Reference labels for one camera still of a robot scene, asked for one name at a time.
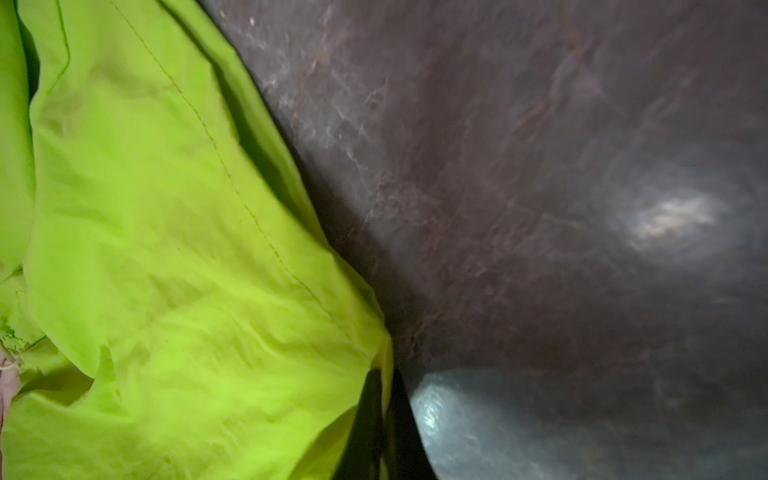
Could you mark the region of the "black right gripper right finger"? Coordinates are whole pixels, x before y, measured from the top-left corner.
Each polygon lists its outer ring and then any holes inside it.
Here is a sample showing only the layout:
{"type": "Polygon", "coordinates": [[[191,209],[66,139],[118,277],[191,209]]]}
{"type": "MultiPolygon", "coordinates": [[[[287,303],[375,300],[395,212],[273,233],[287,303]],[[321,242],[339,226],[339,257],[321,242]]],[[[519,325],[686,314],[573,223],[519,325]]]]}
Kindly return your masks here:
{"type": "Polygon", "coordinates": [[[384,429],[384,460],[389,479],[437,480],[424,449],[405,382],[399,370],[393,373],[384,429]]]}

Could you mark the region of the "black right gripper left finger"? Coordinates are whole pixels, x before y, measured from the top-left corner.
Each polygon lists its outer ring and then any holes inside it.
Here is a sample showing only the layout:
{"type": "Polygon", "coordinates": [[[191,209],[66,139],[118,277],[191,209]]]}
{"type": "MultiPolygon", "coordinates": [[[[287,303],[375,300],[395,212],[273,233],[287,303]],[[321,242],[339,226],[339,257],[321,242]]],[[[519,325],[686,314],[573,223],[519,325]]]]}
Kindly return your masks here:
{"type": "Polygon", "coordinates": [[[378,480],[383,449],[382,378],[372,369],[366,376],[347,443],[333,480],[378,480]]]}

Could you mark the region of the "lime green shorts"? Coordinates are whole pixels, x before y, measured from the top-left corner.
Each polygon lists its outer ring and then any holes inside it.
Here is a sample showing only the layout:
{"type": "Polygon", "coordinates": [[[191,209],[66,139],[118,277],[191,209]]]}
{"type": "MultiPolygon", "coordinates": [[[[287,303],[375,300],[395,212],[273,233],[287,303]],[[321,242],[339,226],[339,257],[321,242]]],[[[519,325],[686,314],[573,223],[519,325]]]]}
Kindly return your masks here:
{"type": "Polygon", "coordinates": [[[392,343],[194,1],[1,5],[5,479],[332,479],[392,343]]]}

